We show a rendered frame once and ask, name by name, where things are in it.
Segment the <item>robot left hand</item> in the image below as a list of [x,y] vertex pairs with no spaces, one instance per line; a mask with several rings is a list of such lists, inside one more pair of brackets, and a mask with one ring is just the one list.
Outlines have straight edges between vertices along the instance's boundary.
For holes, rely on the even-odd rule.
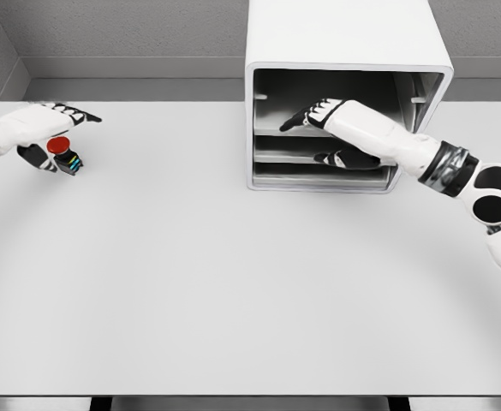
[[67,133],[83,122],[102,122],[84,110],[63,104],[29,104],[0,117],[0,156],[15,148],[30,165],[57,172],[57,165],[39,145]]

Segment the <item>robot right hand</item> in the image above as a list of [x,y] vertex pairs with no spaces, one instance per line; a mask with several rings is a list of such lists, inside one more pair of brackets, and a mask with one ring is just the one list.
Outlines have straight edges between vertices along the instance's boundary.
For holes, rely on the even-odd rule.
[[316,154],[313,160],[319,164],[344,170],[376,170],[397,164],[387,138],[403,128],[356,100],[322,98],[297,111],[279,130],[302,126],[322,129],[342,141],[341,149]]

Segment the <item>red button load switch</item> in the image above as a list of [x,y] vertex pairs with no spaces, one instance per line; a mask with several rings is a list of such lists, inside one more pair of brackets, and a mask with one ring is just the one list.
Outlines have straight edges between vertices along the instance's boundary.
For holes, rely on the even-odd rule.
[[70,139],[66,136],[57,136],[46,143],[47,151],[54,155],[57,167],[64,173],[75,176],[84,166],[80,156],[71,149]]

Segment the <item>white tabletop storage cabinet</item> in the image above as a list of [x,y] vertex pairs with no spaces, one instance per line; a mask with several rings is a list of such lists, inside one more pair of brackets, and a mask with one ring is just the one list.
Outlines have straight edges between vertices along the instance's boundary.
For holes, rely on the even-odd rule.
[[249,0],[245,57],[247,183],[263,190],[383,194],[383,190],[275,188],[253,183],[253,140],[331,136],[309,126],[281,132],[322,98],[356,100],[400,124],[387,143],[425,134],[454,75],[428,0]]

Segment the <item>grey cabinet drawer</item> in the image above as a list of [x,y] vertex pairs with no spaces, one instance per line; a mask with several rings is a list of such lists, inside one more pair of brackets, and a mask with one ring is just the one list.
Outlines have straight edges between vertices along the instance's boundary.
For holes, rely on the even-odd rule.
[[318,153],[337,152],[346,143],[326,136],[268,136],[258,135],[253,140],[251,164],[317,164]]
[[383,190],[391,184],[397,167],[345,170],[325,164],[255,163],[253,183],[275,188],[335,188]]

